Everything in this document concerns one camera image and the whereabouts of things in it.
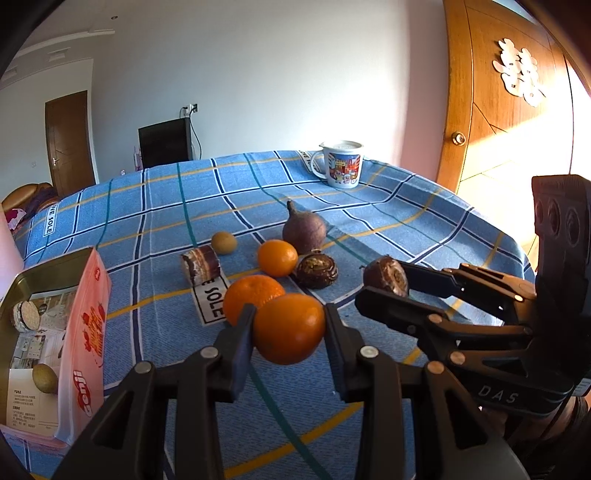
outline small orange fruit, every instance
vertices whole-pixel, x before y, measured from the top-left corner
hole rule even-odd
[[[287,293],[257,310],[252,340],[270,362],[291,365],[314,353],[324,329],[324,309],[318,300],[301,293]]]
[[[236,280],[227,290],[223,299],[223,312],[232,325],[238,323],[238,318],[245,303],[252,303],[257,309],[285,290],[281,284],[266,275],[250,275]]]
[[[259,247],[259,267],[272,277],[286,277],[297,264],[297,250],[283,240],[267,240]]]

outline black screen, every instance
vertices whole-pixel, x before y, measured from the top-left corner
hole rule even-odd
[[[193,159],[188,118],[178,118],[138,130],[144,168]]]

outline white mug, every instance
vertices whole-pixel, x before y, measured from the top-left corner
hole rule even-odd
[[[319,146],[322,150],[312,155],[310,161],[312,173],[326,180],[331,187],[355,188],[361,177],[363,145],[349,140],[337,140],[322,142]],[[324,155],[324,167],[316,163],[316,157],[319,155]]]

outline checkered pattern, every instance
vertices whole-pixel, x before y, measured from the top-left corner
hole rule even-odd
[[[113,283],[105,340],[108,395],[136,362],[181,361],[210,345],[224,328],[202,325],[179,254],[226,230],[236,235],[238,249],[221,257],[225,275],[234,280],[254,273],[259,245],[281,237],[288,199],[324,218],[324,251],[339,267],[334,285],[306,293],[335,302],[366,343],[399,361],[412,353],[415,340],[361,317],[353,305],[362,265],[389,254],[436,269],[468,262],[534,279],[513,239],[435,183],[365,161],[357,188],[335,190],[310,174],[296,151],[232,155],[118,177],[62,200],[56,229],[45,237],[46,214],[41,212],[17,235],[17,245],[27,267],[98,246]],[[287,291],[301,291],[290,278],[281,282]],[[411,296],[450,313],[453,305],[460,322],[497,321],[456,299]],[[425,361],[422,355],[412,358],[417,364]],[[289,367],[273,365],[255,352],[245,391],[236,404],[219,406],[218,421],[228,478],[353,478],[361,410],[346,408],[333,391],[323,344],[311,358]],[[172,480],[169,430],[165,474]],[[24,445],[14,448],[33,472],[51,475],[55,459]],[[407,463],[410,473],[412,461]]]

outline orange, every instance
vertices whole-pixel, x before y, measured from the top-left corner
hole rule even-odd
[[[272,277],[286,277],[297,264],[297,250],[283,240],[267,240],[259,247],[259,267]]]
[[[266,275],[250,275],[236,280],[223,298],[223,312],[232,325],[238,323],[238,317],[245,303],[252,303],[257,309],[285,290],[281,284]]]
[[[270,362],[291,365],[308,358],[324,336],[324,309],[313,297],[287,293],[256,313],[252,340]]]

